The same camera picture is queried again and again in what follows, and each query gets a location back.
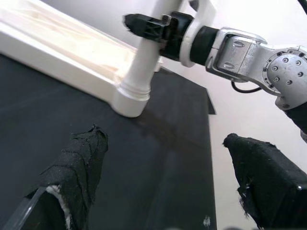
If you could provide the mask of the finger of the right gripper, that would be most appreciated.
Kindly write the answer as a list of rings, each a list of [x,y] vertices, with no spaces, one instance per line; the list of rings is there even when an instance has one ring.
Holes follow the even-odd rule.
[[[158,43],[168,40],[170,15],[164,14],[161,19],[156,19],[138,13],[127,14],[123,16],[123,22],[128,30],[136,36]]]

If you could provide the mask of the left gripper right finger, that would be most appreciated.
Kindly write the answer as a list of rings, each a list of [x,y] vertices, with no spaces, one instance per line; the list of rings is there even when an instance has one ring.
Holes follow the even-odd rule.
[[[307,230],[307,173],[269,142],[228,135],[240,203],[261,230]]]

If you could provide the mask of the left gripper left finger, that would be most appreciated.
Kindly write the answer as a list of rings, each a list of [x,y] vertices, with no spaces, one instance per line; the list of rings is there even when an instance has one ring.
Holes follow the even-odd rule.
[[[107,135],[100,127],[73,134],[39,174],[4,230],[89,230],[106,152]]]

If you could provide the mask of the white plastic table leg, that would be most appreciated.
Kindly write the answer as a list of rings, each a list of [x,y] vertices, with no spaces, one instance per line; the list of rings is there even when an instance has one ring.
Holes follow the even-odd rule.
[[[153,9],[148,16],[159,18],[163,14],[176,11],[183,0],[154,0]],[[151,79],[159,59],[159,44],[141,39],[134,61],[120,84],[120,89],[128,94],[148,95]]]

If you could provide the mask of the white plastic table top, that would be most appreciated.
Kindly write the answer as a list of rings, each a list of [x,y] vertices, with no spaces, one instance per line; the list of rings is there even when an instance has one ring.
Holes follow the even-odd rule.
[[[136,48],[40,0],[0,0],[0,54],[138,117],[149,96],[123,86]]]

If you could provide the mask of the black table cloth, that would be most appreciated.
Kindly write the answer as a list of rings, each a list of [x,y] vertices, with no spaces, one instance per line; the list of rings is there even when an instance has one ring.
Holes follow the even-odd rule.
[[[90,230],[216,230],[207,91],[165,69],[151,88],[126,118],[0,55],[0,229],[72,134],[97,125],[108,151]]]

